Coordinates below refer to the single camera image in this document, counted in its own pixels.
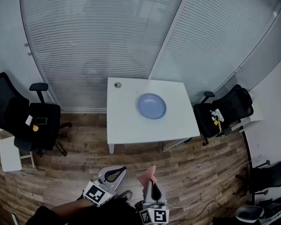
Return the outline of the person's left forearm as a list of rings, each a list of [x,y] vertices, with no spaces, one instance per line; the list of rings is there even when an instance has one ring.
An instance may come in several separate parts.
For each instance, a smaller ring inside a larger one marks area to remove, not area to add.
[[[93,206],[93,203],[82,198],[74,202],[65,203],[51,208],[62,220],[68,221],[71,217],[78,214],[80,211]]]

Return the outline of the black office chair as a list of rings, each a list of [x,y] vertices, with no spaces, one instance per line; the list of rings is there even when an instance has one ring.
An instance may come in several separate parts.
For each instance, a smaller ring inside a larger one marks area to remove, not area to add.
[[[281,187],[281,161],[272,165],[267,160],[252,169],[245,167],[242,172],[242,174],[235,175],[242,185],[233,195],[243,192],[241,196],[245,197],[247,193],[250,193],[254,200],[256,195],[267,195],[269,188]]]
[[[206,91],[204,95],[203,101],[193,107],[204,146],[209,144],[209,138],[230,134],[232,123],[253,115],[252,98],[249,92],[238,84],[222,98],[211,103],[208,103],[207,100],[214,98],[215,94]],[[224,122],[219,122],[217,126],[214,125],[210,113],[210,110],[214,111],[215,109],[219,109],[224,117]]]
[[[31,84],[30,91],[35,91],[39,97],[38,103],[31,103],[22,96],[11,83],[8,75],[0,73],[0,128],[11,133],[14,145],[21,151],[36,151],[42,157],[43,151],[57,147],[62,156],[67,152],[57,144],[59,131],[72,127],[71,122],[60,123],[61,108],[57,104],[44,101],[43,92],[48,90],[44,82]],[[25,124],[27,117],[33,117],[31,125]],[[47,117],[46,125],[37,125],[38,131],[33,131],[35,118]]]

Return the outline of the big blue plate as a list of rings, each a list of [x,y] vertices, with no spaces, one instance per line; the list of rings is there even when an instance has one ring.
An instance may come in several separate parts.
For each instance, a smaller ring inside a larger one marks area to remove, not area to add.
[[[166,114],[166,103],[157,94],[145,93],[141,95],[137,102],[139,113],[147,119],[160,119]]]

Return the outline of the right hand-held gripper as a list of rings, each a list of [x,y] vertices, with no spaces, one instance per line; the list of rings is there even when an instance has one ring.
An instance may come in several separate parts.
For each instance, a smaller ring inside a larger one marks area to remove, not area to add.
[[[148,181],[144,190],[144,202],[140,202],[139,215],[144,225],[167,225],[169,209],[166,204],[165,190],[159,183]]]

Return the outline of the white green bundle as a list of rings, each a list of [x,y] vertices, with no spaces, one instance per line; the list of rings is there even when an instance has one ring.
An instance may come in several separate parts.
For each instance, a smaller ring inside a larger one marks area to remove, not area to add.
[[[210,110],[210,113],[211,113],[211,116],[212,116],[212,120],[213,120],[213,121],[224,122],[224,117],[223,117],[223,115],[221,114],[221,112],[220,112],[219,109],[215,109],[214,111],[211,111],[211,110]]]

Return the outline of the white window blind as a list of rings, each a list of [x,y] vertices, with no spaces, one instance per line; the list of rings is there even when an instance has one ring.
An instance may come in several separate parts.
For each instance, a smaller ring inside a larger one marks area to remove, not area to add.
[[[64,112],[107,106],[110,77],[147,79],[182,0],[20,0],[33,58]]]
[[[281,0],[187,0],[152,79],[182,82],[200,101],[240,67],[280,10]]]

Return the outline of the person's black clothing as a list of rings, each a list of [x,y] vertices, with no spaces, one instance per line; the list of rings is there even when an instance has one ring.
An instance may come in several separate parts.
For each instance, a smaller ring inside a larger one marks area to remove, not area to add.
[[[111,199],[106,204],[88,207],[71,217],[62,220],[51,209],[41,206],[28,219],[25,225],[143,225],[135,208],[123,199]]]

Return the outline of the white low shelf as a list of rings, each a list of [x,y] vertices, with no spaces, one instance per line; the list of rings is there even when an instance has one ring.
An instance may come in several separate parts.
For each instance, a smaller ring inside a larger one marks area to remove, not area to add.
[[[0,128],[0,160],[3,172],[16,172],[23,170],[22,161],[29,159],[31,167],[27,169],[36,170],[37,167],[34,162],[33,154],[21,155],[20,151],[14,145],[15,137]]]

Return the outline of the pink cloth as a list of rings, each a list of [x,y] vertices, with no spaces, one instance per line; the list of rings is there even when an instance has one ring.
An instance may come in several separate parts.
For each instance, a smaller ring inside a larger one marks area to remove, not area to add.
[[[141,176],[138,177],[138,181],[143,186],[143,191],[147,188],[148,182],[151,180],[153,184],[157,183],[157,178],[155,177],[156,165],[148,168]]]

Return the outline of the grey white office chair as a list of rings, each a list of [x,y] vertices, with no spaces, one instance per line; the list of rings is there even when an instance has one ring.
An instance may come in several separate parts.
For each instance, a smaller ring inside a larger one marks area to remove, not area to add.
[[[264,214],[264,209],[259,206],[246,205],[236,210],[235,217],[244,223],[255,223]]]

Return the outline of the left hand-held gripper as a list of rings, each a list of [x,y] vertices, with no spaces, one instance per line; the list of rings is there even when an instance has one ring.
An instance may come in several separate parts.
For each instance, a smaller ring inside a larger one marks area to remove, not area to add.
[[[93,180],[89,181],[83,198],[96,207],[108,202],[116,194],[116,189],[126,175],[125,166],[109,166],[103,168]]]

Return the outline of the person's dark shoe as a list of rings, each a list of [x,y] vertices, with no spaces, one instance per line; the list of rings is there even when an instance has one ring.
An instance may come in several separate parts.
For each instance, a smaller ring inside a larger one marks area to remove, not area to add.
[[[123,199],[125,203],[130,205],[129,201],[131,200],[132,196],[133,196],[132,191],[127,190],[127,191],[123,192],[122,194],[120,194],[118,196],[118,198]]]

